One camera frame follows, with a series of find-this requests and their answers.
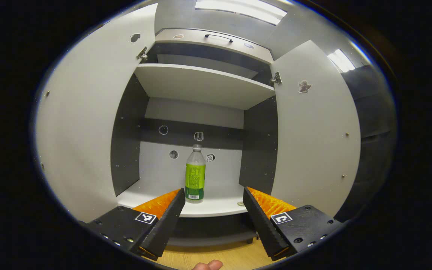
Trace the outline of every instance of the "open cabinet door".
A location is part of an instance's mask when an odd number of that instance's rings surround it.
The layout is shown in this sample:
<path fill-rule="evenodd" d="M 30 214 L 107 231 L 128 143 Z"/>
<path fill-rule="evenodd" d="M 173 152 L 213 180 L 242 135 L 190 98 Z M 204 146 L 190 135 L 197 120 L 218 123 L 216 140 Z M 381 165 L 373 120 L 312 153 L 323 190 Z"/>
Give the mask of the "open cabinet door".
<path fill-rule="evenodd" d="M 351 93 L 310 40 L 274 61 L 271 72 L 282 80 L 274 84 L 278 154 L 271 195 L 296 207 L 314 205 L 333 217 L 354 183 L 360 157 Z"/>
<path fill-rule="evenodd" d="M 140 62 L 138 53 L 154 44 L 156 8 L 153 4 L 114 19 L 82 39 L 43 87 L 37 155 L 56 197 L 81 221 L 116 206 L 110 163 L 114 118 Z M 135 42 L 133 34 L 140 34 Z"/>

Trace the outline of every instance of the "plastic bottle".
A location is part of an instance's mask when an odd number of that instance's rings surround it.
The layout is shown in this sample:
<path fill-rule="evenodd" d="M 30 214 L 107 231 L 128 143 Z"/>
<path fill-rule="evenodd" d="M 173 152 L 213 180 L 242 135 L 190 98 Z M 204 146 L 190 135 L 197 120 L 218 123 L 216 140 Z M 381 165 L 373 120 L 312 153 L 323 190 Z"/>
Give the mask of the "plastic bottle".
<path fill-rule="evenodd" d="M 202 156 L 201 150 L 201 145 L 193 145 L 192 153 L 186 162 L 185 197 L 190 201 L 200 201 L 204 198 L 206 160 Z"/>

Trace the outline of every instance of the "cabinet handle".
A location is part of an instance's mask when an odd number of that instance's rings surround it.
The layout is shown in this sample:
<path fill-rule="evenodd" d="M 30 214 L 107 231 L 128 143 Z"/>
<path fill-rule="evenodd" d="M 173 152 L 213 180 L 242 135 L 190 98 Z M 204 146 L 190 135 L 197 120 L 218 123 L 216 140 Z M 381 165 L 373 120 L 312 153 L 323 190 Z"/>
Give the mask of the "cabinet handle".
<path fill-rule="evenodd" d="M 204 37 L 205 38 L 207 38 L 207 37 L 209 37 L 209 36 L 218 36 L 218 35 L 216 35 L 216 34 L 205 34 L 204 35 Z M 227 38 L 227 39 L 229 39 L 229 43 L 232 43 L 233 42 L 233 40 L 231 39 L 231 38 L 228 38 L 228 37 L 225 37 L 225 36 L 219 36 L 220 38 Z"/>

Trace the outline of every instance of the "door hinge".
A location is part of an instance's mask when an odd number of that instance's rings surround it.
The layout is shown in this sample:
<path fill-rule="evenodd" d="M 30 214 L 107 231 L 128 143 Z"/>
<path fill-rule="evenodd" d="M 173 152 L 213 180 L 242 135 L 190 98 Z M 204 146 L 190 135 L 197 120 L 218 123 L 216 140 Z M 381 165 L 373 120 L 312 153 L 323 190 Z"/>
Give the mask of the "door hinge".
<path fill-rule="evenodd" d="M 147 46 L 144 46 L 144 49 L 142 49 L 142 51 L 137 55 L 137 59 L 142 58 L 141 63 L 148 59 L 148 56 L 145 54 L 147 49 Z"/>
<path fill-rule="evenodd" d="M 276 74 L 274 75 L 274 78 L 269 80 L 269 84 L 272 87 L 274 87 L 274 83 L 281 84 L 282 82 L 283 82 L 283 80 L 281 79 L 281 75 L 279 75 L 279 72 L 276 72 Z"/>

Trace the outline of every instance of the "ceiling light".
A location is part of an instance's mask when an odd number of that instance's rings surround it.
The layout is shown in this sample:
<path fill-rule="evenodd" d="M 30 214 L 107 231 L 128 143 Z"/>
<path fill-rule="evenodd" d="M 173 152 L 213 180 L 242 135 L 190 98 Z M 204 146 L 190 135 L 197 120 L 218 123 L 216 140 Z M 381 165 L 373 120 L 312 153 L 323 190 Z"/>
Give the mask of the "ceiling light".
<path fill-rule="evenodd" d="M 274 25 L 279 24 L 287 14 L 284 10 L 259 0 L 197 0 L 196 9 L 234 12 Z"/>
<path fill-rule="evenodd" d="M 334 53 L 328 55 L 328 58 L 339 68 L 342 72 L 348 72 L 349 70 L 355 69 L 353 63 L 348 59 L 346 54 L 340 49 L 337 49 Z"/>

